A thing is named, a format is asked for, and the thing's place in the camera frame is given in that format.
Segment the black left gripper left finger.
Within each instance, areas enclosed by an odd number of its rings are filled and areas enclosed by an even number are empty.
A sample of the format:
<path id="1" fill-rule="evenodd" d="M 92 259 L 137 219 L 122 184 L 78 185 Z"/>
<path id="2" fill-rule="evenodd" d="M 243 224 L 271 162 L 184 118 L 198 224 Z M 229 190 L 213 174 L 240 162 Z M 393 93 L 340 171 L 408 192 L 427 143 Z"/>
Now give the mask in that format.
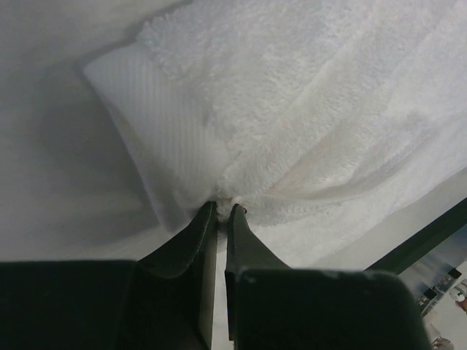
<path id="1" fill-rule="evenodd" d="M 140 260 L 1 264 L 3 349 L 209 349 L 216 205 Z"/>

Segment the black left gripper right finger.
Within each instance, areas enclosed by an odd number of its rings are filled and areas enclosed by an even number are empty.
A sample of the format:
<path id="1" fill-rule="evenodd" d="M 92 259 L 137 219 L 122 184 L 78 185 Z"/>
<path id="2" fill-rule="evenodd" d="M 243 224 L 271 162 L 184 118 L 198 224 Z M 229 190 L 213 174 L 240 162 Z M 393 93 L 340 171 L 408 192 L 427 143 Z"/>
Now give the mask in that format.
<path id="1" fill-rule="evenodd" d="M 228 334 L 236 349 L 429 349 L 414 299 L 383 271 L 291 268 L 235 205 L 227 224 Z"/>

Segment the white terry towel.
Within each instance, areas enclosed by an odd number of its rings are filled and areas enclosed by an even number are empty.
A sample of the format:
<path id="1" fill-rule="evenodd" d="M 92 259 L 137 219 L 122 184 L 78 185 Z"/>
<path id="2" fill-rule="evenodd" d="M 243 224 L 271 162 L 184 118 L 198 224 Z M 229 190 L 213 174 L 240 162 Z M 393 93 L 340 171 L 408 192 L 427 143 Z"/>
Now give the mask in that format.
<path id="1" fill-rule="evenodd" d="M 90 62 L 158 222 L 309 266 L 466 167 L 464 1 L 193 1 Z"/>

